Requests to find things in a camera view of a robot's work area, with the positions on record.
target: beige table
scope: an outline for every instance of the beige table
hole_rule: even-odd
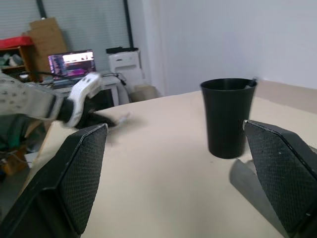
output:
[[[233,160],[207,150],[200,92],[103,111],[131,113],[108,138],[99,190],[83,238],[281,238],[230,184]],[[251,119],[317,142],[317,115],[255,98]],[[55,122],[30,177],[73,130]],[[250,159],[249,152],[242,160]]]

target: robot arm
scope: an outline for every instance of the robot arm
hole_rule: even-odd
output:
[[[93,72],[73,86],[68,98],[35,83],[19,80],[0,73],[0,116],[24,114],[40,120],[61,120],[67,127],[83,128],[91,123],[115,123],[85,109],[86,97],[92,98],[103,90],[102,77]]]

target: black plastic cup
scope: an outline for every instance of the black plastic cup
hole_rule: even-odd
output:
[[[223,159],[244,152],[243,121],[249,119],[257,83],[242,78],[223,78],[201,84],[206,110],[209,151]]]

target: laptop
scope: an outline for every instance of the laptop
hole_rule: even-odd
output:
[[[88,73],[96,71],[92,50],[51,55],[49,64],[51,73],[58,75],[53,78],[53,89],[71,87]]]

